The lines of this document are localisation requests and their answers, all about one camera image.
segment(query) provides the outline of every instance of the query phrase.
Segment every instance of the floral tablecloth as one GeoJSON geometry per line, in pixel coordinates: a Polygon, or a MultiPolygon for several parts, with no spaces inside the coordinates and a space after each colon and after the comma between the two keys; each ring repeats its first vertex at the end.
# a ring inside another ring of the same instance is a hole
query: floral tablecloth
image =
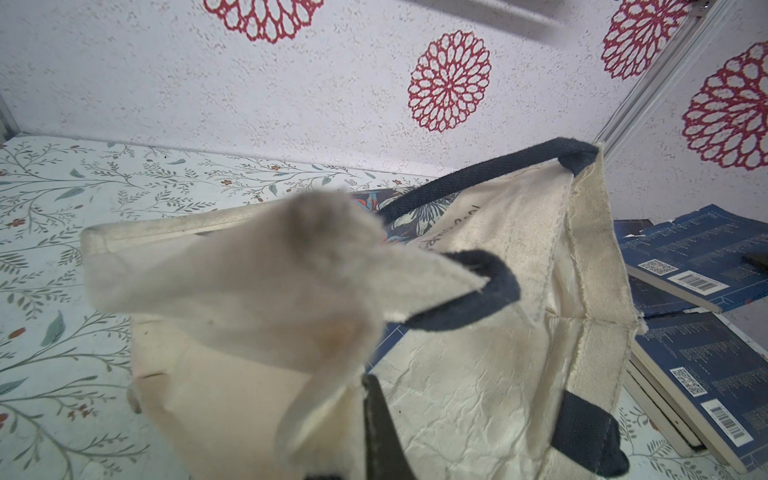
{"type": "MultiPolygon", "coordinates": [[[[94,311],[83,297],[82,227],[236,207],[306,189],[389,189],[427,180],[55,137],[6,142],[0,148],[0,478],[189,478],[155,428],[126,405],[129,323],[94,311]]],[[[441,213],[434,208],[412,215],[408,228],[427,228],[441,213]]],[[[632,463],[628,478],[738,478],[710,455],[678,458],[626,392],[617,417],[632,463]]]]}

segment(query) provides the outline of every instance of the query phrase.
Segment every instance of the book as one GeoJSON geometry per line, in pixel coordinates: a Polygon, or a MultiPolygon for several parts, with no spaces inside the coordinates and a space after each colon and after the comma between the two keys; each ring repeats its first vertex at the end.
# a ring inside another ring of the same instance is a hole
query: book
{"type": "Polygon", "coordinates": [[[616,238],[626,237],[627,235],[638,235],[643,229],[652,227],[654,224],[647,218],[636,220],[614,220],[614,233],[616,238]]]}
{"type": "MultiPolygon", "coordinates": [[[[640,235],[644,229],[653,225],[647,218],[614,220],[614,232],[616,233],[616,238],[619,239],[628,235],[640,235]]],[[[635,308],[640,310],[645,318],[682,312],[683,310],[695,307],[692,303],[642,282],[633,276],[629,277],[629,287],[632,290],[632,300],[635,308]]]]}
{"type": "Polygon", "coordinates": [[[640,310],[646,319],[696,308],[691,302],[677,298],[633,276],[629,277],[629,288],[635,308],[640,310]]]}
{"type": "Polygon", "coordinates": [[[768,223],[710,205],[618,242],[631,276],[715,313],[768,295],[768,272],[744,260],[768,251],[768,223]]]}
{"type": "Polygon", "coordinates": [[[768,463],[768,362],[712,313],[647,321],[631,362],[696,437],[739,473],[768,463]]]}
{"type": "Polygon", "coordinates": [[[688,424],[674,411],[669,402],[656,390],[656,388],[643,376],[640,370],[637,369],[632,362],[627,363],[627,373],[637,382],[638,386],[643,389],[645,396],[664,414],[664,418],[677,430],[677,432],[685,439],[685,442],[693,449],[704,449],[699,437],[690,429],[688,424]]]}
{"type": "Polygon", "coordinates": [[[670,443],[675,452],[681,457],[690,457],[694,454],[694,450],[688,445],[683,436],[677,429],[674,428],[669,419],[662,413],[656,404],[646,395],[642,387],[637,381],[624,371],[621,376],[621,381],[624,384],[624,388],[627,389],[637,405],[645,412],[648,419],[654,424],[656,430],[659,431],[664,438],[670,443]]]}

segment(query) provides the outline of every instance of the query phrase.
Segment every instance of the printed design on bag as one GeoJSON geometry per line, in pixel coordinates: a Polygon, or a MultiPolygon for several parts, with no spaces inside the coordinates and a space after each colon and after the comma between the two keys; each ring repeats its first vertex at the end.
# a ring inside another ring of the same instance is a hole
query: printed design on bag
{"type": "Polygon", "coordinates": [[[768,165],[768,41],[731,58],[690,99],[683,136],[702,161],[768,165]]]}
{"type": "MultiPolygon", "coordinates": [[[[353,194],[353,199],[366,210],[379,211],[393,201],[407,194],[416,187],[386,188],[382,190],[369,190],[353,194]]],[[[386,225],[387,243],[405,243],[416,237],[424,235],[435,222],[442,217],[448,207],[458,194],[451,194],[447,197],[429,202],[426,205],[411,210],[405,215],[386,225]]]]}
{"type": "Polygon", "coordinates": [[[429,131],[445,131],[467,120],[485,98],[490,52],[473,32],[446,33],[433,41],[411,72],[412,117],[429,131]]]}
{"type": "Polygon", "coordinates": [[[204,0],[205,9],[224,22],[227,30],[245,34],[249,40],[277,43],[294,38],[312,24],[315,10],[324,0],[204,0]]]}
{"type": "Polygon", "coordinates": [[[622,79],[646,71],[690,9],[688,0],[623,0],[603,39],[605,71],[622,79]]]}
{"type": "Polygon", "coordinates": [[[423,245],[420,246],[420,248],[423,248],[425,250],[431,250],[433,246],[435,246],[436,243],[438,243],[448,232],[456,228],[457,225],[459,225],[464,220],[467,220],[470,218],[476,211],[480,210],[480,207],[477,205],[471,205],[472,209],[467,212],[467,214],[463,218],[457,218],[453,220],[453,225],[450,227],[446,227],[442,230],[440,230],[437,235],[435,235],[432,238],[428,238],[426,240],[419,240],[420,243],[423,243],[423,245]]]}

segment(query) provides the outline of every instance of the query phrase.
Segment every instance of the red mandala flower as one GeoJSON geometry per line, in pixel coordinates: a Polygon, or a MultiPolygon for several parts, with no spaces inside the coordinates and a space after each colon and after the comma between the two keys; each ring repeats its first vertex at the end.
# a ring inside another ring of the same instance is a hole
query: red mandala flower
{"type": "Polygon", "coordinates": [[[205,9],[224,20],[228,30],[244,33],[251,41],[277,43],[293,38],[312,23],[324,0],[203,0],[205,9]]]}
{"type": "Polygon", "coordinates": [[[411,73],[408,106],[414,120],[430,131],[465,121],[485,96],[489,55],[472,32],[446,33],[430,43],[411,73]]]}
{"type": "Polygon", "coordinates": [[[768,165],[768,41],[709,77],[683,115],[688,148],[721,167],[768,165]]]}
{"type": "Polygon", "coordinates": [[[612,78],[643,73],[690,12],[689,0],[623,0],[603,39],[612,78]]]}

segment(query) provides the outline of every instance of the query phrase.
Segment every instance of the canvas tote bag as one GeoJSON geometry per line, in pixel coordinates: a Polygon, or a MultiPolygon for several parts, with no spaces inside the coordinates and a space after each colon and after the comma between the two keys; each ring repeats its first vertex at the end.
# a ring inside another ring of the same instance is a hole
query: canvas tote bag
{"type": "Polygon", "coordinates": [[[196,480],[627,471],[609,412],[640,324],[590,144],[468,167],[377,217],[314,192],[81,244],[91,302],[132,315],[138,402],[196,480]],[[424,236],[382,243],[455,192],[424,236]],[[409,330],[361,381],[388,322],[409,330]]]}

